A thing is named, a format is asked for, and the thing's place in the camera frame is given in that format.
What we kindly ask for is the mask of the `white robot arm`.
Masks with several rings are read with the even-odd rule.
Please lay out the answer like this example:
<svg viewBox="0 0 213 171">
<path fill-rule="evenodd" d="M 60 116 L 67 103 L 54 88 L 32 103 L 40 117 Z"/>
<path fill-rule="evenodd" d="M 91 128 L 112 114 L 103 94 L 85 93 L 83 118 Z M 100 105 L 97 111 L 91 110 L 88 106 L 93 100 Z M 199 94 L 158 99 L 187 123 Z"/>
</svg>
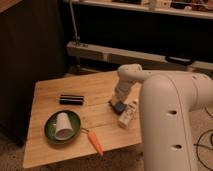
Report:
<svg viewBox="0 0 213 171">
<path fill-rule="evenodd" d="M 144 70 L 139 64 L 118 68 L 110 99 L 125 102 L 135 83 L 141 84 L 139 113 L 144 171 L 198 171 L 189 113 L 213 103 L 213 79 L 206 74 Z"/>
</svg>

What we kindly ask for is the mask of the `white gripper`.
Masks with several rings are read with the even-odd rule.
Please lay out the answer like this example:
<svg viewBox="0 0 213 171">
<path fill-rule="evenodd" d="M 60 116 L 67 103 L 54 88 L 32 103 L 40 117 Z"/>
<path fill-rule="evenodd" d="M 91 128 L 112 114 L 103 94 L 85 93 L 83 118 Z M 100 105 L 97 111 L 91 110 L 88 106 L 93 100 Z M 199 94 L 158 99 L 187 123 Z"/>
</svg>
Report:
<svg viewBox="0 0 213 171">
<path fill-rule="evenodd" d="M 118 113 L 122 113 L 125 109 L 124 102 L 133 86 L 132 82 L 129 81 L 119 81 L 114 89 L 114 94 L 112 95 L 111 101 L 109 101 L 110 106 L 114 107 L 115 111 Z"/>
</svg>

